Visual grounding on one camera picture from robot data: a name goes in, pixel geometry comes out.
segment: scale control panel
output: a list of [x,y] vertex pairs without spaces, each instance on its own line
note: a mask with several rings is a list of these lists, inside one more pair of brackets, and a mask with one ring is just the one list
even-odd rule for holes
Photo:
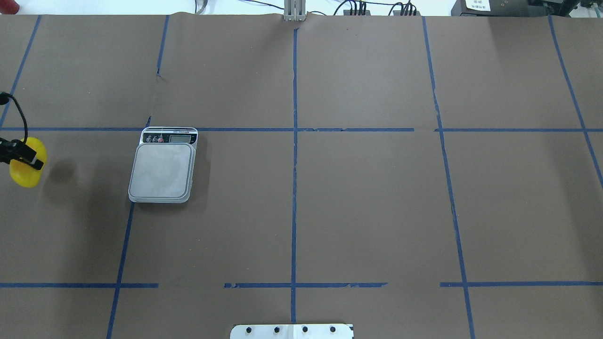
[[184,142],[197,146],[197,129],[190,127],[147,127],[140,134],[140,144]]

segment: white sticker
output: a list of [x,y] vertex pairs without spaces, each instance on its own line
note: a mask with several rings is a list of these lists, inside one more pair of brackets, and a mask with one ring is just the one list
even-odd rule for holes
[[490,0],[465,0],[467,8],[476,11],[490,11]]

